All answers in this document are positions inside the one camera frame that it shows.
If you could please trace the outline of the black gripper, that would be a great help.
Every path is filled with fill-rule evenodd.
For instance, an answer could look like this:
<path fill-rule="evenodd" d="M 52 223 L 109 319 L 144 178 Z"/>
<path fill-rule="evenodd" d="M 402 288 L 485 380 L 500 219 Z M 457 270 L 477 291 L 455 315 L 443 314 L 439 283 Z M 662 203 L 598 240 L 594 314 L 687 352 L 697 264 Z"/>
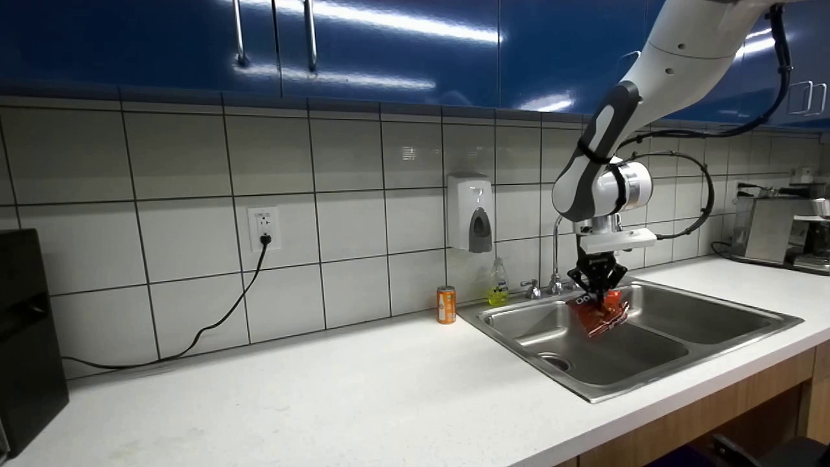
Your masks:
<path fill-rule="evenodd" d="M 626 277 L 627 266 L 617 264 L 613 252 L 587 254 L 578 252 L 577 266 L 569 270 L 569 277 L 591 299 L 598 291 L 591 288 L 590 277 L 603 277 L 600 292 L 613 291 Z"/>

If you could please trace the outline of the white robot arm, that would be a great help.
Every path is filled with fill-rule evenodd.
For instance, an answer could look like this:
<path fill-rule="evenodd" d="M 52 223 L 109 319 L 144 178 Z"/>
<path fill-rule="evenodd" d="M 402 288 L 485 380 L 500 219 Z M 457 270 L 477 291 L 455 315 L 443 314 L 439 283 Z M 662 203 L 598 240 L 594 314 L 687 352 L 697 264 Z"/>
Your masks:
<path fill-rule="evenodd" d="M 553 183 L 553 208 L 573 226 L 585 226 L 572 277 L 590 295 L 603 299 L 626 277 L 626 266 L 614 262 L 620 248 L 656 240 L 649 227 L 613 226 L 622 208 L 651 199 L 647 165 L 617 155 L 622 140 L 697 104 L 727 74 L 760 14 L 783 33 L 786 2 L 664 0 L 642 57 L 605 95 Z"/>

